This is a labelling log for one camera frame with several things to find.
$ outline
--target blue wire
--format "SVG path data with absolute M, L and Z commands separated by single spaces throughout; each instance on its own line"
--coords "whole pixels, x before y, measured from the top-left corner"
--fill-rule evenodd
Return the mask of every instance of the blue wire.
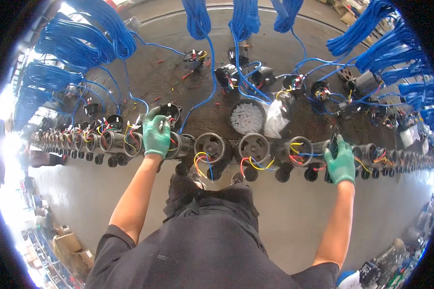
M 358 58 L 358 56 L 356 56 L 356 57 L 352 57 L 349 61 L 347 61 L 346 65 L 349 64 L 349 63 L 351 63 L 353 60 L 355 60 L 355 59 L 357 59 L 357 58 Z M 318 79 L 317 81 L 322 81 L 322 80 L 324 80 L 324 79 L 326 79 L 326 78 L 332 76 L 333 74 L 335 74 L 336 72 L 338 72 L 338 71 L 341 70 L 341 69 L 342 69 L 342 67 L 340 67 L 340 68 L 338 68 L 338 69 L 336 69 L 336 70 L 333 70 L 331 73 L 325 75 L 324 77 Z
M 268 171 L 276 171 L 276 170 L 277 170 L 277 169 L 266 168 L 266 167 L 262 166 L 261 164 L 259 164 L 259 163 L 257 162 L 257 160 L 255 160 L 253 157 L 250 157 L 250 158 L 251 158 L 251 160 L 252 160 L 256 165 L 258 165 L 261 169 L 266 169 L 266 170 L 268 170 Z
M 172 50 L 173 52 L 175 52 L 175 53 L 177 53 L 179 55 L 185 55 L 185 53 L 181 53 L 181 52 L 179 52 L 179 51 L 177 51 L 177 50 L 175 50 L 173 48 L 167 47 L 167 46 L 159 45 L 159 44 L 156 44 L 156 43 L 146 43 L 146 42 L 143 41 L 143 39 L 137 33 L 133 32 L 133 31 L 130 31 L 130 32 L 134 36 L 136 36 L 140 40 L 140 42 L 143 43 L 143 45 L 154 45 L 154 46 L 157 46 L 157 47 L 161 47 L 161 48 Z
M 206 153 L 206 160 L 207 160 L 207 164 L 209 165 L 209 171 L 210 171 L 210 180 L 212 182 L 214 182 L 214 176 L 212 175 L 212 166 L 209 164 L 209 158 L 208 158 L 209 154 Z
M 112 81 L 114 82 L 114 84 L 116 85 L 116 87 L 117 87 L 117 91 L 119 91 L 119 103 L 121 103 L 122 102 L 122 96 L 121 96 L 121 89 L 119 88 L 119 85 L 117 85 L 117 81 L 116 81 L 116 79 L 114 79 L 114 77 L 112 77 L 112 75 L 111 75 L 111 72 L 107 69 L 107 68 L 105 68 L 105 67 L 103 67 L 103 66 L 98 66 L 98 68 L 101 68 L 101 69 L 103 69 L 103 70 L 106 70 L 106 72 L 109 74 L 109 76 L 112 78 Z
M 75 86 L 75 87 L 81 87 L 81 88 L 85 88 L 85 87 L 86 87 L 86 86 L 74 85 L 74 84 L 71 84 L 71 85 L 72 85 L 72 86 Z M 104 102 L 103 102 L 103 98 L 102 98 L 98 93 L 94 92 L 94 91 L 91 90 L 91 89 L 86 88 L 86 90 L 88 90 L 88 91 L 90 91 L 91 93 L 93 93 L 93 94 L 95 94 L 96 96 L 98 96 L 98 98 L 100 99 L 100 102 L 101 102 L 101 106 L 103 107 L 103 114 L 104 114 Z
M 96 82 L 89 81 L 89 80 L 86 80 L 86 79 L 85 79 L 85 81 L 88 82 L 88 83 L 96 84 L 96 85 L 98 85 L 99 87 L 101 87 L 102 89 L 104 89 L 104 90 L 108 93 L 108 95 L 110 96 L 110 98 L 111 98 L 111 100 L 114 102 L 114 104 L 117 106 L 117 114 L 120 114 L 120 113 L 121 113 L 121 105 L 118 104 L 118 103 L 114 100 L 114 98 L 112 97 L 111 93 L 110 93 L 106 88 L 104 88 L 102 85 L 100 85 L 100 84 L 98 84 L 98 83 L 96 83 Z
M 292 27 L 291 27 L 291 33 L 301 43 L 302 49 L 304 50 L 304 59 L 303 59 L 303 61 L 306 60 L 307 59 L 307 50 L 305 49 L 305 45 L 303 44 L 302 40 L 299 37 L 296 36 L 296 34 L 294 33 L 294 30 L 292 29 Z
M 215 59 L 214 46 L 213 46 L 212 41 L 210 40 L 209 36 L 206 36 L 206 39 L 207 39 L 207 41 L 209 42 L 209 46 L 210 46 L 210 54 L 211 54 L 211 67 L 210 67 L 210 69 L 211 69 L 211 71 L 214 71 L 214 70 L 215 70 L 215 69 L 214 69 L 214 68 L 215 68 L 215 65 L 214 65 L 214 64 L 215 64 L 215 61 L 214 61 L 214 59 Z M 213 84 L 214 84 L 214 88 L 212 89 L 212 92 L 210 93 L 210 96 L 209 96 L 206 100 L 204 100 L 203 102 L 201 102 L 201 103 L 195 105 L 194 107 L 192 107 L 192 108 L 190 109 L 190 111 L 186 114 L 186 117 L 185 117 L 185 120 L 183 121 L 182 127 L 181 127 L 180 130 L 178 131 L 179 134 L 182 133 L 183 128 L 185 127 L 185 125 L 186 125 L 186 121 L 187 121 L 188 118 L 190 117 L 191 112 L 192 112 L 193 110 L 197 109 L 198 107 L 202 106 L 203 104 L 205 104 L 205 103 L 208 102 L 209 100 L 211 100 L 212 97 L 214 96 L 214 93 L 216 92 L 216 89 L 217 89 L 217 79 L 216 79 L 215 73 L 212 73 L 212 82 L 213 82 Z
M 262 101 L 261 99 L 259 99 L 259 98 L 257 98 L 257 97 L 254 97 L 254 96 L 248 96 L 248 95 L 245 95 L 245 94 L 243 94 L 244 96 L 247 96 L 247 97 L 249 97 L 249 98 L 251 98 L 251 99 L 254 99 L 254 100 L 257 100 L 257 101 L 262 101 L 262 102 L 264 102 L 264 103 L 266 103 L 266 104 L 270 104 L 270 103 L 272 103 L 272 100 L 268 97 L 268 96 L 266 96 L 263 92 L 261 92 L 259 89 L 257 89 L 252 83 L 250 83 L 247 79 L 245 79 L 244 78 L 244 75 L 243 75 L 243 73 L 241 73 L 241 69 L 240 69 L 240 67 L 239 67 L 239 61 L 240 61 L 240 56 L 239 56 L 239 44 L 238 44 L 238 41 L 237 41 L 237 37 L 236 37 L 236 35 L 233 33 L 233 30 L 232 30 L 232 25 L 230 25 L 230 31 L 231 31 L 231 33 L 232 33 L 232 35 L 233 35 L 233 40 L 235 41 L 235 56 L 236 56 L 236 63 L 237 63 L 237 65 L 236 65 L 236 68 L 237 68 L 237 72 L 238 72 L 238 74 L 239 74 L 239 76 L 240 76 L 240 78 L 243 80 L 243 82 L 244 83 L 246 83 L 250 88 L 252 88 L 253 90 L 255 90 L 258 94 L 260 94 L 261 96 L 263 96 L 265 99 L 267 99 L 269 102 L 267 103 L 267 102 L 265 102 L 265 101 Z M 238 85 L 238 87 L 239 87 L 239 91 L 241 92 L 241 86 L 242 86 L 243 84 L 242 83 L 240 83 L 239 85 Z
M 145 104 L 145 106 L 146 106 L 146 114 L 148 114 L 148 112 L 149 112 L 149 105 L 146 103 L 146 101 L 144 101 L 143 99 L 136 99 L 136 98 L 134 98 L 132 96 L 132 92 L 130 91 L 129 72 L 127 71 L 127 62 L 125 62 L 125 59 L 123 61 L 124 61 L 125 73 L 127 74 L 127 87 L 129 88 L 130 98 L 143 102 Z

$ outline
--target hand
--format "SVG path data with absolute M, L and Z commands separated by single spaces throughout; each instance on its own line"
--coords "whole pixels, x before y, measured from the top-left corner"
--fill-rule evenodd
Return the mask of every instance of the hand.
M 341 181 L 349 180 L 355 184 L 355 165 L 350 145 L 344 141 L 341 135 L 337 136 L 337 157 L 333 159 L 329 149 L 325 150 L 325 161 L 330 177 L 338 185 Z
M 161 108 L 153 108 L 143 122 L 143 144 L 145 155 L 154 153 L 164 159 L 170 146 L 170 122 L 166 116 L 157 115 Z

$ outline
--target yellow wire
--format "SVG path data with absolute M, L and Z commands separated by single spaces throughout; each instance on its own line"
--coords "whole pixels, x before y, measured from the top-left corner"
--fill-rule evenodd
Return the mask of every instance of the yellow wire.
M 261 170 L 261 171 L 268 169 L 268 168 L 272 165 L 272 163 L 275 161 L 275 159 L 272 159 L 272 161 L 267 165 L 267 167 L 265 167 L 265 168 L 259 168 L 259 167 L 256 167 L 256 166 L 252 163 L 252 160 L 251 160 L 251 159 L 252 159 L 252 157 L 249 157 L 249 163 L 252 165 L 252 167 L 255 168 L 256 170 Z
M 205 153 L 205 152 L 199 152 L 199 153 L 197 153 L 195 156 L 194 156 L 194 166 L 196 167 L 196 169 L 197 169 L 197 172 L 198 173 L 200 173 L 203 177 L 205 177 L 205 178 L 207 178 L 207 176 L 199 169 L 199 167 L 197 166 L 197 161 L 196 161 L 196 158 L 197 158 L 197 156 L 198 155 L 200 155 L 200 154 L 206 154 L 207 155 L 207 153 Z
M 367 172 L 369 172 L 369 173 L 371 173 L 371 171 L 369 171 L 367 168 L 366 168 L 366 166 L 360 161 L 360 159 L 359 158 L 357 158 L 357 157 L 354 157 L 354 159 L 356 160 L 356 161 L 358 161 L 359 162 L 359 164 L 360 165 L 362 165 L 363 166 L 363 168 L 364 168 L 364 170 L 366 170 Z
M 127 129 L 125 129 L 125 133 L 124 133 L 124 142 L 125 142 L 126 144 L 128 144 L 129 146 L 133 147 L 133 150 L 135 151 L 135 153 L 137 153 L 137 151 L 136 151 L 136 147 L 135 147 L 134 145 L 132 145 L 132 144 L 130 144 L 130 143 L 127 142 L 127 131 L 128 131 L 129 128 L 131 128 L 131 127 L 132 127 L 132 125 L 129 125 L 129 126 L 127 126 Z

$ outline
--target worker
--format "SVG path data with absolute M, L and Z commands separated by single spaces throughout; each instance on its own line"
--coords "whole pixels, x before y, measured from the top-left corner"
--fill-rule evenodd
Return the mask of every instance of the worker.
M 325 153 L 337 188 L 335 208 L 312 266 L 288 275 L 267 255 L 251 189 L 239 172 L 229 187 L 219 191 L 201 189 L 190 177 L 173 175 L 164 209 L 167 218 L 139 242 L 156 170 L 170 144 L 170 124 L 158 112 L 159 107 L 151 110 L 143 123 L 144 161 L 98 243 L 87 289 L 335 288 L 349 246 L 355 194 L 352 149 L 341 136 L 337 157 L 328 149 Z

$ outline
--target plastic bag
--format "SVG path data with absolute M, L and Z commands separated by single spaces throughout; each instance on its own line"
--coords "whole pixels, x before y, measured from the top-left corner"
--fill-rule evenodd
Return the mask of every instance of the plastic bag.
M 288 119 L 283 118 L 281 109 L 283 104 L 279 100 L 272 102 L 267 111 L 265 121 L 264 136 L 272 138 L 281 138 L 279 132 L 289 123 Z

